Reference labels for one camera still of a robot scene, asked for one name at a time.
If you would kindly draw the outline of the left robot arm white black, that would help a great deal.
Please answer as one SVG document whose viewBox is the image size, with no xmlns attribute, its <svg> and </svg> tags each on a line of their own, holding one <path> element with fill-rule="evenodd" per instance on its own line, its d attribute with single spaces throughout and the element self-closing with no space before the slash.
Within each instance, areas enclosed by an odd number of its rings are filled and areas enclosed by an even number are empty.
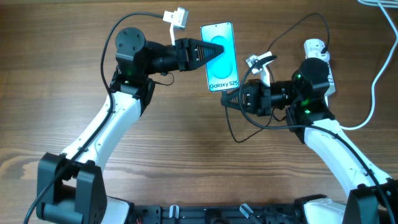
<svg viewBox="0 0 398 224">
<path fill-rule="evenodd" d="M 134 204 L 106 194 L 103 171 L 124 133 L 149 105 L 151 75 L 196 70 L 224 52 L 191 38 L 172 45 L 148 41 L 135 27 L 116 36 L 117 67 L 107 98 L 80 136 L 60 154 L 46 153 L 37 170 L 37 197 L 29 213 L 51 223 L 136 223 Z"/>
</svg>

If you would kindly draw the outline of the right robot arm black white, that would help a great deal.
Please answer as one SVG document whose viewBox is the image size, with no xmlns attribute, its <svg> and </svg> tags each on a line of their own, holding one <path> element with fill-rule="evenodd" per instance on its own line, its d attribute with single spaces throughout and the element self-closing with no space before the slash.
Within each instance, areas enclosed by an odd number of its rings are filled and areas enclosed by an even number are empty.
<svg viewBox="0 0 398 224">
<path fill-rule="evenodd" d="M 326 103 L 329 66 L 318 58 L 304 60 L 291 80 L 264 84 L 244 79 L 241 86 L 221 97 L 225 108 L 250 118 L 284 109 L 284 126 L 316 152 L 342 186 L 348 201 L 335 203 L 324 195 L 295 201 L 297 223 L 397 223 L 397 181 L 372 162 L 347 137 Z"/>
</svg>

